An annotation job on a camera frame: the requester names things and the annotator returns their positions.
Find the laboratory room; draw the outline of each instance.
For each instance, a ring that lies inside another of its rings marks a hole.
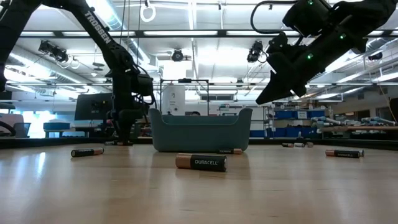
[[[0,0],[0,223],[396,223],[397,3]]]

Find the aa battery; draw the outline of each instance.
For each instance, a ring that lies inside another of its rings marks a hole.
[[[225,172],[227,168],[226,156],[207,156],[179,153],[175,158],[175,165],[181,169],[210,170]]]
[[[294,144],[292,143],[282,143],[283,147],[294,147]]]
[[[75,149],[70,152],[72,157],[83,157],[83,156],[96,156],[104,153],[104,148],[94,148],[94,149]]]
[[[312,142],[307,142],[306,145],[307,145],[307,147],[313,147],[313,143]]]
[[[344,150],[333,150],[329,149],[325,151],[327,156],[335,156],[335,157],[347,157],[347,158],[359,158],[361,156],[365,156],[365,151],[344,151]]]
[[[294,143],[295,147],[305,147],[304,143]]]
[[[218,154],[237,154],[240,155],[243,153],[242,149],[219,149],[217,150]]]
[[[105,146],[117,146],[118,142],[116,140],[115,141],[109,141],[109,142],[105,142],[104,145]]]

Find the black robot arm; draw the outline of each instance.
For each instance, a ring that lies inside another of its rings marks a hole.
[[[113,110],[109,118],[120,140],[127,142],[132,124],[142,117],[142,105],[136,103],[132,93],[153,99],[152,79],[146,73],[141,74],[131,54],[111,38],[85,0],[13,0],[4,8],[0,18],[0,91],[4,91],[6,84],[6,60],[30,16],[41,4],[70,11],[101,49],[110,69],[106,76],[113,81]]]
[[[306,94],[305,84],[326,67],[352,49],[359,54],[366,50],[366,37],[370,32],[385,24],[395,11],[398,0],[364,0],[362,2],[338,2],[331,7],[324,0],[279,1],[278,4],[292,4],[283,23],[300,34],[295,45],[287,43],[287,37],[280,32],[269,42],[267,61],[271,80],[256,102],[261,105],[273,100]],[[276,1],[260,2],[275,4]],[[317,37],[310,45],[299,45],[303,37]]]

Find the gray plastic bin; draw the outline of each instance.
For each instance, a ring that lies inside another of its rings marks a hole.
[[[150,109],[154,147],[159,152],[215,152],[218,149],[246,150],[249,144],[252,109],[239,116],[171,116]]]

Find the blue bin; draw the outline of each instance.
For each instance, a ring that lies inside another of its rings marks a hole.
[[[302,128],[301,130],[301,135],[302,137],[309,135],[312,131],[314,131],[314,133],[317,132],[317,128]]]
[[[275,111],[274,119],[290,119],[293,117],[293,111]]]
[[[286,128],[286,137],[294,138],[299,136],[299,132],[302,131],[302,128],[289,127]]]
[[[309,111],[309,118],[325,116],[325,111]]]
[[[272,128],[267,128],[267,137],[269,138],[286,137],[286,129],[276,128],[275,131],[272,132]]]
[[[250,130],[250,137],[252,138],[264,138],[264,130]]]

